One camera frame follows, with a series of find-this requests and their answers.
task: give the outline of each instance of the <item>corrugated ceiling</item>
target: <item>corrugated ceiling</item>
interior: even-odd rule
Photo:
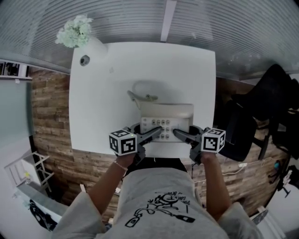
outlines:
[[[2,0],[0,58],[68,71],[72,49],[55,44],[64,23],[94,19],[104,43],[159,42],[164,0]],[[299,72],[299,7],[293,0],[178,0],[168,43],[216,52],[217,75],[246,78],[279,63]]]

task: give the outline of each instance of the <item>bracelet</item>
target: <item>bracelet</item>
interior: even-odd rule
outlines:
[[[120,166],[123,170],[127,171],[128,169],[125,168],[124,166],[121,166],[117,161],[114,161],[113,163],[117,164],[118,166]]]

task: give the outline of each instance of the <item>flower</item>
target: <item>flower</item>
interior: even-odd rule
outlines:
[[[56,44],[62,43],[66,47],[85,46],[90,38],[91,26],[93,20],[85,15],[78,15],[74,20],[65,23],[57,33]]]

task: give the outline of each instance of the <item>gray t-shirt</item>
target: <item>gray t-shirt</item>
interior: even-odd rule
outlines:
[[[171,168],[140,169],[125,177],[109,231],[88,194],[81,192],[53,232],[54,239],[183,237],[263,238],[239,203],[234,203],[216,222],[196,199],[189,174]]]

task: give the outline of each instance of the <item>floor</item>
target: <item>floor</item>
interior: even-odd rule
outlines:
[[[88,191],[107,170],[115,159],[113,155],[97,154],[74,150],[71,148],[69,124],[69,83],[68,75],[36,70],[31,72],[32,106],[34,122],[34,144],[39,153],[49,155],[45,165],[55,173],[51,186],[57,192],[58,200],[70,205],[81,191],[79,184],[84,184]],[[246,93],[252,89],[251,85],[217,79],[216,109],[219,109],[230,95]],[[256,137],[263,139],[267,130],[257,131]],[[256,162],[260,148],[252,144],[245,162]],[[265,205],[275,190],[276,183],[269,184],[268,175],[274,172],[275,160],[286,159],[287,155],[269,140],[265,155],[266,160],[249,164],[239,173],[238,162],[218,155],[229,194],[233,201],[245,197],[244,209],[252,215],[257,208]],[[195,182],[205,179],[203,166],[194,166],[190,159],[182,159],[189,174]],[[205,182],[195,183],[201,196],[202,203],[206,202]],[[118,197],[113,199],[103,215],[104,221],[114,216],[117,209]]]

